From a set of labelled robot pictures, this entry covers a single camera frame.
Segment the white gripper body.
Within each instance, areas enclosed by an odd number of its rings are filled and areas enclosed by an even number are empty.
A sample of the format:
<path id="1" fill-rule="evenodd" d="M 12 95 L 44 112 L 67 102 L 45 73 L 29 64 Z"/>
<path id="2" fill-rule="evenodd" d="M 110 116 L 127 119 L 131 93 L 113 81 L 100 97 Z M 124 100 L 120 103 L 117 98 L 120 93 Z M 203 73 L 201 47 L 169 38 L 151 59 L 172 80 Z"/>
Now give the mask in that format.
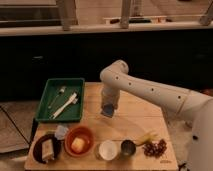
<path id="1" fill-rule="evenodd" d="M 119 98 L 120 91 L 118 89 L 104 85 L 101 90 L 101 107 L 112 105 L 115 109 L 117 109 Z"/>

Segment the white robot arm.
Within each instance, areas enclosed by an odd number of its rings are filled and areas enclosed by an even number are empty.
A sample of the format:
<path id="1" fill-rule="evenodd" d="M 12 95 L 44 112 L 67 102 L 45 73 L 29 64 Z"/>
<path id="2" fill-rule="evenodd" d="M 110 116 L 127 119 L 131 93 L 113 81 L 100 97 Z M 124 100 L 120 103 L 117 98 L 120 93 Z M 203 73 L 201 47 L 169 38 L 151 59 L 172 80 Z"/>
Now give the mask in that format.
<path id="1" fill-rule="evenodd" d="M 192 123 L 187 171 L 213 171 L 213 97 L 186 88 L 139 79 L 128 74 L 129 67 L 117 60 L 100 72 L 103 83 L 101 108 L 112 117 L 118 108 L 120 91 L 178 114 Z"/>

